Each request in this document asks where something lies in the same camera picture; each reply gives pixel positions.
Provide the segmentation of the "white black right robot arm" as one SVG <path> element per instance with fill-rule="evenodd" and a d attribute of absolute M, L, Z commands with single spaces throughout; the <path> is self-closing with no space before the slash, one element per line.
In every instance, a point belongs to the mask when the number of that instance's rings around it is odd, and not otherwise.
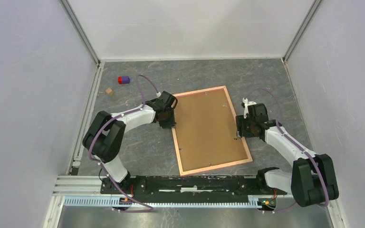
<path fill-rule="evenodd" d="M 267 194 L 273 189 L 293 196 L 301 207 L 326 207 L 339 198 L 335 168 L 331 157 L 317 154 L 295 140 L 276 119 L 271 120 L 263 103 L 242 102 L 244 113 L 236 116 L 239 138 L 259 138 L 278 151 L 291 165 L 285 172 L 277 167 L 264 168 L 257 173 L 255 186 Z"/>

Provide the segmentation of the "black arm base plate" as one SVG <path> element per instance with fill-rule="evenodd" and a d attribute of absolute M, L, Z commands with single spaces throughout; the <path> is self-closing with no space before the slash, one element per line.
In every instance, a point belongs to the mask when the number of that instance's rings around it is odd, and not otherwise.
<path fill-rule="evenodd" d="M 256 176 L 134 176 L 119 187 L 142 203 L 244 203 L 249 195 L 286 195 Z"/>

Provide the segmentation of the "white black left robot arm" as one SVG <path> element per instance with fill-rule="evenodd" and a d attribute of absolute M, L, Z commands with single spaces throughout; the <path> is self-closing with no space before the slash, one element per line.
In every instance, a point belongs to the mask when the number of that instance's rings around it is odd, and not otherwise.
<path fill-rule="evenodd" d="M 130 189 L 130 174 L 118 155 L 124 134 L 146 124 L 158 123 L 164 129 L 176 125 L 174 110 L 178 99 L 166 91 L 157 95 L 157 98 L 123 113 L 100 111 L 83 138 L 82 145 L 88 150 L 89 158 L 106 171 L 118 193 L 126 193 Z"/>

